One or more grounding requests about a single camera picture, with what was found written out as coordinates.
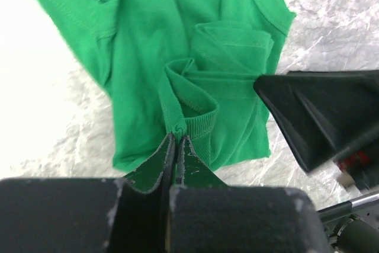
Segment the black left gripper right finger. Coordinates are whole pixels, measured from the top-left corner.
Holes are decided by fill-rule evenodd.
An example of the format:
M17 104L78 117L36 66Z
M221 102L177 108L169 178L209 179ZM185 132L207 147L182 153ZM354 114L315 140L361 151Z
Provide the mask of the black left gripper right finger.
M307 194L291 187L231 187L195 153L189 137L178 149L170 190L171 252L328 252Z

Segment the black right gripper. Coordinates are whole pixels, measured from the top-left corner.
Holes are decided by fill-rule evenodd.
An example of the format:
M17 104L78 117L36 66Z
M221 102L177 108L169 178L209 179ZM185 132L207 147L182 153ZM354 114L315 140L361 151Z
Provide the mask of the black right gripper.
M344 189L378 187L378 71L291 71L253 88L303 171L333 161Z

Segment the green garment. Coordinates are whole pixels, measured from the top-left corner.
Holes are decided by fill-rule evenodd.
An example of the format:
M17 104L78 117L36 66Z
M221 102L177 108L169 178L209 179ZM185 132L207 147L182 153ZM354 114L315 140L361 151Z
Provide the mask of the green garment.
M269 156L253 90L276 71L295 17L284 0L38 0L111 98L115 168L172 133L212 170Z

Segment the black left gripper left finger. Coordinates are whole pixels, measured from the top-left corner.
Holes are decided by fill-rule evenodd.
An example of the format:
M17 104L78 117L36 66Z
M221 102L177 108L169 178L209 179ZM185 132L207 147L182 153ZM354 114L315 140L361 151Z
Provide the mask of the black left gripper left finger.
M164 252L175 137L121 178L1 181L2 252Z

